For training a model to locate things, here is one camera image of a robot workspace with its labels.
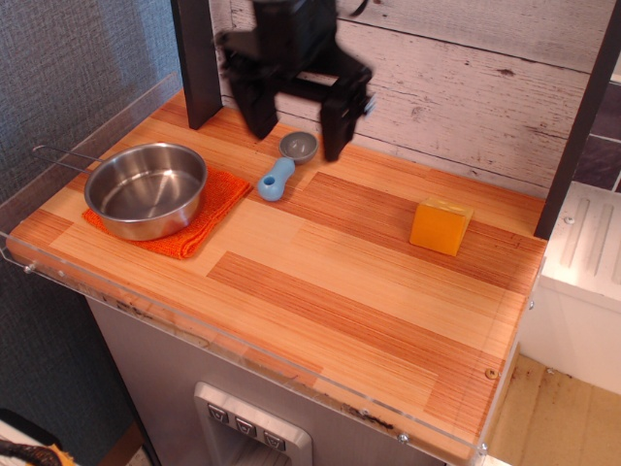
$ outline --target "button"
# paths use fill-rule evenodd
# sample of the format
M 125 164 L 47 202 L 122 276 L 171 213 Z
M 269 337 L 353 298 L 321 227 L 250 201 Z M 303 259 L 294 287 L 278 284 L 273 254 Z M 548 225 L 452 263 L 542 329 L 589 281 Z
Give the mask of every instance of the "button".
M 277 437 L 274 434 L 271 434 L 267 430 L 263 432 L 265 436 L 265 443 L 272 447 L 273 449 L 277 449 L 278 451 L 284 451 L 284 440 L 282 438 Z
M 237 424 L 237 430 L 246 434 L 248 437 L 256 437 L 256 427 L 247 420 L 235 417 L 235 423 Z
M 212 417 L 215 420 L 219 420 L 223 424 L 229 423 L 229 415 L 226 414 L 226 411 L 224 411 L 221 408 L 218 408 L 217 406 L 212 405 L 211 403 L 208 404 L 207 407 L 210 410 L 210 415 L 212 415 Z

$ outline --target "screw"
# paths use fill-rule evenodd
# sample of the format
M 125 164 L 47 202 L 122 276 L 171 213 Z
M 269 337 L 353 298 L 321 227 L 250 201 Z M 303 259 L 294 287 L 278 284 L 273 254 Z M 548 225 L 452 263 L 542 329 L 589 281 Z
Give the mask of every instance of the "screw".
M 495 369 L 485 369 L 485 377 L 490 381 L 494 381 L 498 378 L 498 371 Z

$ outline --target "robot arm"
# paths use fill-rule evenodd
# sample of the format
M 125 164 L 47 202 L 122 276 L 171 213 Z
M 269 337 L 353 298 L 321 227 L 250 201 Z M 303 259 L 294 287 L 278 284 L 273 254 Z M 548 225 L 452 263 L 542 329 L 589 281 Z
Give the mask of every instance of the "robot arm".
M 256 28 L 217 38 L 233 97 L 250 131 L 260 139 L 272 131 L 279 92 L 319 102 L 328 161 L 338 160 L 357 119 L 373 102 L 367 94 L 371 70 L 336 43 L 335 1 L 253 0 Z M 336 80 L 313 83 L 299 78 L 302 72 Z

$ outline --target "pot handle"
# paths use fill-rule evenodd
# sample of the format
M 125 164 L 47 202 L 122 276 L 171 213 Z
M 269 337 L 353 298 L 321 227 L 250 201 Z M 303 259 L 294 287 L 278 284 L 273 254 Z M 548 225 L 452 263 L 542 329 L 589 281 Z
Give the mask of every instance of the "pot handle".
M 73 165 L 69 165 L 68 163 L 59 162 L 58 160 L 52 160 L 51 158 L 42 157 L 41 155 L 37 154 L 37 151 L 41 149 L 49 149 L 49 150 L 56 150 L 58 152 L 70 153 L 71 155 L 76 155 L 78 157 L 87 158 L 88 160 L 92 160 L 93 162 L 104 161 L 101 158 L 91 157 L 90 155 L 84 155 L 83 153 L 71 152 L 70 150 L 57 149 L 57 148 L 53 148 L 52 146 L 37 146 L 36 148 L 32 149 L 32 156 L 35 158 L 45 160 L 46 162 L 55 163 L 56 165 L 61 165 L 63 167 L 73 168 L 74 170 L 78 170 L 79 172 L 86 173 L 87 175 L 89 175 L 90 172 L 83 170 L 82 168 L 74 167 Z

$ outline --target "white wood plank wall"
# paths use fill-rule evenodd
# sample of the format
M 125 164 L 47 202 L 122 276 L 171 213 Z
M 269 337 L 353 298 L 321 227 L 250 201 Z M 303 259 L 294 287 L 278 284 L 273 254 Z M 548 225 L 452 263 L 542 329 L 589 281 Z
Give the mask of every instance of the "white wood plank wall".
M 355 144 L 545 197 L 614 0 L 338 2 L 338 41 L 374 70 Z M 251 29 L 249 0 L 212 0 L 214 31 Z M 226 105 L 235 106 L 225 81 Z M 280 120 L 319 130 L 281 95 Z

